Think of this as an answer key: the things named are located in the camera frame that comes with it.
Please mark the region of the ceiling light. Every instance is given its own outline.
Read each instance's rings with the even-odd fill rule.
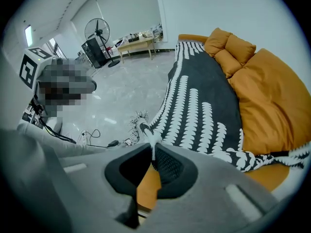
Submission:
[[[101,97],[100,97],[100,96],[93,95],[93,97],[96,98],[96,99],[100,99],[100,100],[101,100]]]
[[[116,124],[117,122],[115,120],[112,120],[110,118],[106,118],[104,119],[106,122],[110,122],[111,124]]]
[[[25,29],[25,35],[26,35],[27,45],[30,47],[33,44],[33,37],[31,35],[31,26],[30,25]]]

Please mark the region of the desk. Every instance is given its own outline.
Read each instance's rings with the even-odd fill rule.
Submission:
[[[124,63],[122,52],[127,51],[128,55],[131,57],[129,50],[135,50],[135,49],[141,49],[141,48],[148,48],[150,58],[152,59],[152,55],[151,55],[151,51],[150,51],[150,45],[152,45],[152,47],[156,53],[155,46],[154,46],[154,37],[148,37],[148,38],[144,38],[142,40],[133,41],[133,42],[129,42],[129,43],[123,44],[121,46],[118,46],[118,51],[119,51],[119,54],[121,56],[122,63]]]

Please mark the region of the orange pillow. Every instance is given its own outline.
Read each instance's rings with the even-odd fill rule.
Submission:
[[[228,38],[225,49],[244,66],[253,57],[256,51],[256,45],[244,41],[233,34]]]
[[[215,54],[215,60],[220,64],[226,78],[230,78],[242,68],[241,64],[226,49]]]
[[[214,57],[220,50],[225,49],[225,44],[232,33],[216,28],[204,44],[205,51]]]
[[[311,141],[311,96],[268,50],[256,53],[229,83],[239,97],[244,151],[289,151]]]
[[[192,40],[192,41],[201,41],[203,43],[206,42],[207,36],[196,35],[196,34],[180,34],[178,36],[178,40]]]

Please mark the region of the black and white blanket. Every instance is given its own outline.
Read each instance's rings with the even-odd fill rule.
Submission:
[[[272,163],[304,166],[310,143],[281,157],[255,156],[242,150],[238,98],[221,67],[205,52],[202,43],[178,42],[174,65],[168,76],[165,98],[157,115],[149,129],[141,128],[150,130],[145,137],[159,135],[157,141],[162,139],[166,144],[212,155],[243,172]]]

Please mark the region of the floor fan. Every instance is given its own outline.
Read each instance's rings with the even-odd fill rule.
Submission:
[[[116,60],[113,61],[113,59],[111,58],[111,55],[109,53],[109,51],[106,48],[105,43],[107,43],[109,36],[110,36],[110,28],[108,23],[100,18],[95,18],[92,19],[91,21],[89,21],[86,25],[86,28],[84,30],[84,34],[86,36],[86,40],[92,39],[92,38],[96,38],[98,45],[100,46],[102,43],[106,53],[108,54],[108,56],[111,59],[111,63],[108,65],[108,67],[114,67],[115,65],[117,65],[118,63],[120,63],[120,60]]]

